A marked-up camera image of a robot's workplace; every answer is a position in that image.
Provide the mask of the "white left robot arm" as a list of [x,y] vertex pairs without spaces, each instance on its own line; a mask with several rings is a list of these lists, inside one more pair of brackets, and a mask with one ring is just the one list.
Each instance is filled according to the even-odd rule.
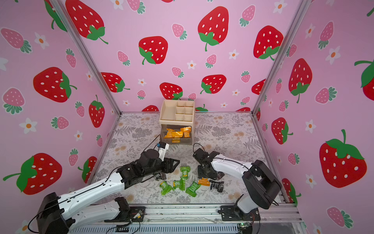
[[179,163],[180,160],[165,157],[165,150],[149,149],[142,152],[139,159],[114,169],[108,177],[96,183],[61,196],[48,194],[36,215],[38,232],[68,234],[99,221],[140,221],[145,207],[131,208],[124,197],[101,205],[96,202],[141,183],[147,176],[172,173]]

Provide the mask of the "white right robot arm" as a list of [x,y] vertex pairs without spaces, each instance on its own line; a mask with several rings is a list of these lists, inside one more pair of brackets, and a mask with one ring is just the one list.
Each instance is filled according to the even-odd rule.
[[272,204],[276,204],[275,198],[281,191],[281,182],[263,161],[240,162],[216,151],[208,153],[201,148],[193,151],[193,157],[199,163],[199,178],[217,182],[224,175],[230,175],[243,181],[247,193],[235,205],[241,213],[248,214],[259,207],[269,209]]

